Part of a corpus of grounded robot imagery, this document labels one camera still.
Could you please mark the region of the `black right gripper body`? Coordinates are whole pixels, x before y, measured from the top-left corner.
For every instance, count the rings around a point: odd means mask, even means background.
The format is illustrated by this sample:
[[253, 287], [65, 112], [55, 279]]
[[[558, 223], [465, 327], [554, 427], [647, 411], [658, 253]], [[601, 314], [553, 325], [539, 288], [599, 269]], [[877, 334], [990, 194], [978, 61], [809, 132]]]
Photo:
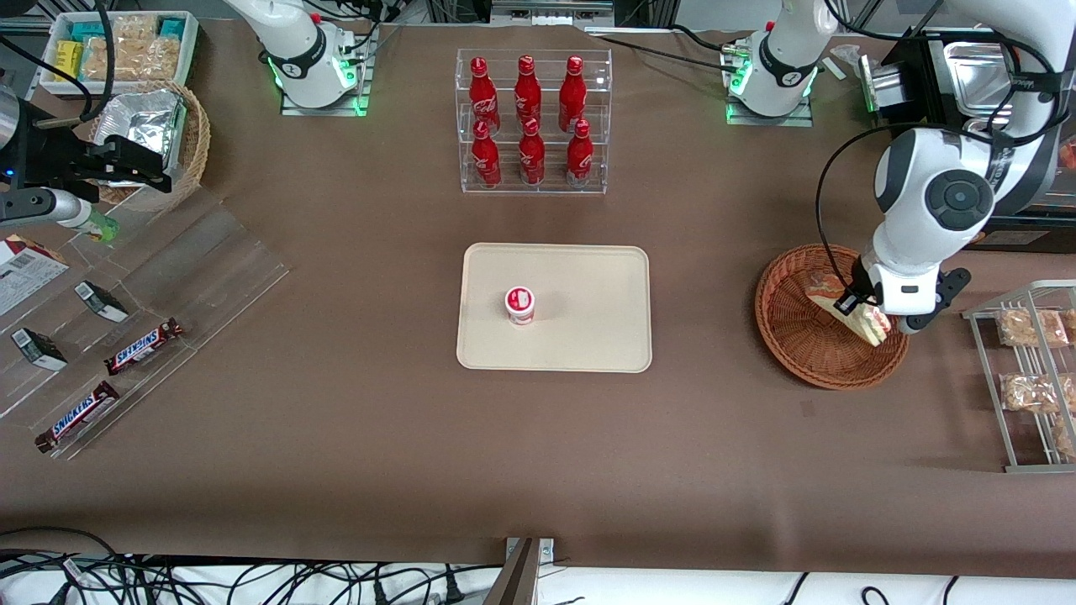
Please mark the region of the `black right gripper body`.
[[104, 164], [93, 145], [69, 128], [42, 130], [22, 124], [13, 133], [13, 187], [81, 191], [103, 177]]

